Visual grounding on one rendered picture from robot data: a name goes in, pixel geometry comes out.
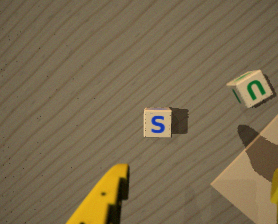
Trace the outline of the tan flat mat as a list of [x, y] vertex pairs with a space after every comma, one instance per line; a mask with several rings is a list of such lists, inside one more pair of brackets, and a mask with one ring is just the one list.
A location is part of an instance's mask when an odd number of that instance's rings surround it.
[[270, 201], [278, 168], [278, 115], [211, 183], [256, 224], [277, 224], [277, 205]]

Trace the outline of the tan block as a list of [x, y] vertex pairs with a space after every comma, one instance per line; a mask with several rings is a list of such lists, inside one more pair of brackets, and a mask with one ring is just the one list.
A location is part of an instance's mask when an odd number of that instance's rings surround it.
[[144, 137], [172, 137], [172, 110], [170, 108], [144, 109]]
[[237, 106], [252, 108], [273, 95], [261, 70], [246, 72], [227, 84]]

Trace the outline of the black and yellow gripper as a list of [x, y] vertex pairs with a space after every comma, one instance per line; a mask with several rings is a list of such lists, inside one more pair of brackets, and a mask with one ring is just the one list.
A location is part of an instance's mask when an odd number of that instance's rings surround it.
[[[66, 224], [120, 224], [122, 200], [128, 200], [130, 167], [113, 166], [96, 184]], [[270, 201], [277, 204], [278, 168], [274, 171]]]

